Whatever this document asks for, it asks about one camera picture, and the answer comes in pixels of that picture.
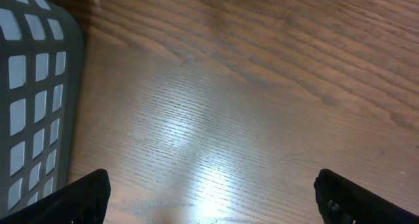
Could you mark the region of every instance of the wood grain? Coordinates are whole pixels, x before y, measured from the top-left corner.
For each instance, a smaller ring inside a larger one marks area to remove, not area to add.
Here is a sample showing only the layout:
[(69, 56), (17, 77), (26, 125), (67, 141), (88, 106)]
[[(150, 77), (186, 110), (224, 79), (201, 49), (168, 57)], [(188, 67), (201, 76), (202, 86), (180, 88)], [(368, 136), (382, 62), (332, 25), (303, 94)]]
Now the wood grain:
[(321, 223), (330, 168), (419, 210), (419, 0), (52, 0), (86, 34), (70, 180), (106, 223)]

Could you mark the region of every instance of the perforated plastic bin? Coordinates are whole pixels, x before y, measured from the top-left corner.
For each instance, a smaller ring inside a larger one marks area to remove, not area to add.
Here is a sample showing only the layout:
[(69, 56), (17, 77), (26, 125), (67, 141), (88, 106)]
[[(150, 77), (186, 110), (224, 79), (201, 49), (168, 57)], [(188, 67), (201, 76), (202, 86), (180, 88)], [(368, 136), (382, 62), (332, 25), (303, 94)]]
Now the perforated plastic bin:
[(0, 218), (67, 183), (79, 26), (47, 0), (0, 0)]

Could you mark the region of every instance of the wooden surface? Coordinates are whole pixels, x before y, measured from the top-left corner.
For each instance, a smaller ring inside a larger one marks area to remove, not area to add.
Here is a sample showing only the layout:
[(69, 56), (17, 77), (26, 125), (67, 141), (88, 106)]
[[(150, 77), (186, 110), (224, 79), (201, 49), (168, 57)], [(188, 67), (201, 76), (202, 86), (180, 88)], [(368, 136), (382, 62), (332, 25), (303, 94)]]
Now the wooden surface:
[(53, 0), (86, 34), (70, 180), (105, 223), (321, 223), (330, 168), (419, 213), (419, 0)]

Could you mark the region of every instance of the wooden table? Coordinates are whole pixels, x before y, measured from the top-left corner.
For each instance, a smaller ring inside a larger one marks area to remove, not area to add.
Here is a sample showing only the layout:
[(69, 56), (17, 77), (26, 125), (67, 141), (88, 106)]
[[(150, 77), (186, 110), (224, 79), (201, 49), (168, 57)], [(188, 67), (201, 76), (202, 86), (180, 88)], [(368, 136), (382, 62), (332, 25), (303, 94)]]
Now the wooden table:
[(419, 213), (419, 0), (53, 0), (86, 34), (70, 181), (105, 223), (322, 223), (330, 168)]

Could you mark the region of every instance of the brown wooden tabletop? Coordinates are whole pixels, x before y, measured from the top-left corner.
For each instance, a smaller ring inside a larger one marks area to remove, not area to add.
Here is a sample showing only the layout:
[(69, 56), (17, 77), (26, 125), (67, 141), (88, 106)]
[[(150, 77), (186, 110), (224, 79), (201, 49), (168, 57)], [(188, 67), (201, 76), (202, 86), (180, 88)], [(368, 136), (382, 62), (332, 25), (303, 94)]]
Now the brown wooden tabletop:
[(86, 34), (70, 181), (105, 223), (322, 223), (329, 168), (419, 213), (419, 0), (52, 0)]

